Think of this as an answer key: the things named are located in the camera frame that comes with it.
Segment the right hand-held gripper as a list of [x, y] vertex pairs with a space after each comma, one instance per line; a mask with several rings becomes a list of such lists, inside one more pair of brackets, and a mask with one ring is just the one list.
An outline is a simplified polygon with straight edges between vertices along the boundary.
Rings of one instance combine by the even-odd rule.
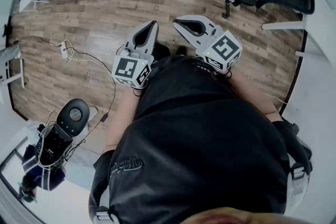
[[211, 21], [201, 15], [184, 15], [173, 19], [177, 32], [194, 48], [196, 54], [213, 67], [228, 70], [241, 56], [242, 46], [229, 30], [216, 25], [207, 38]]

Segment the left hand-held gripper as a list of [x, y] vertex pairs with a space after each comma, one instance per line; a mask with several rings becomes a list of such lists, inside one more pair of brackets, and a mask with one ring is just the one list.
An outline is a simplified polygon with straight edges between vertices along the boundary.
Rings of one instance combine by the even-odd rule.
[[132, 87], [144, 88], [151, 73], [154, 57], [151, 55], [159, 32], [157, 21], [152, 20], [133, 29], [125, 45], [115, 56], [112, 78], [115, 82]]

